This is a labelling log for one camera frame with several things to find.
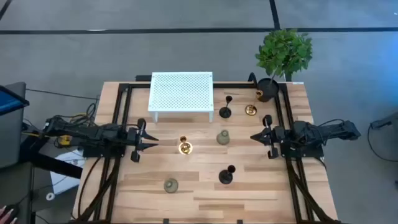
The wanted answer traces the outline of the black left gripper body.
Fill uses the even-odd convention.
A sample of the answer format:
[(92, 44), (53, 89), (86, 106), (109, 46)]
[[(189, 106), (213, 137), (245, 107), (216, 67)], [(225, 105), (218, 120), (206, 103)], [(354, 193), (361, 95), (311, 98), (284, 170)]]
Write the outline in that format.
[(145, 133), (146, 121), (144, 118), (139, 118), (137, 124), (134, 127), (128, 129), (127, 140), (129, 146), (134, 146), (134, 150), (131, 153), (131, 160), (133, 162), (140, 161), (140, 145), (142, 143), (142, 135)]

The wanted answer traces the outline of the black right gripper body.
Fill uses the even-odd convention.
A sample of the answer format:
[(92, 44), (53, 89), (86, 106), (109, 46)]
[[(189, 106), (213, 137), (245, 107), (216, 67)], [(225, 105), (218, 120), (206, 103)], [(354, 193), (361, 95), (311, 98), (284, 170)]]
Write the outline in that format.
[(265, 115), (262, 121), (265, 128), (270, 128), (271, 130), (270, 135), (267, 135), (267, 137), (269, 137), (269, 139), (271, 140), (271, 144), (268, 145), (271, 147), (271, 149), (267, 152), (267, 156), (269, 159), (276, 159), (279, 157), (279, 151), (278, 148), (274, 146), (274, 144), (282, 142), (282, 129), (280, 128), (280, 126), (276, 126), (274, 129), (271, 128), (272, 116), (269, 114)]

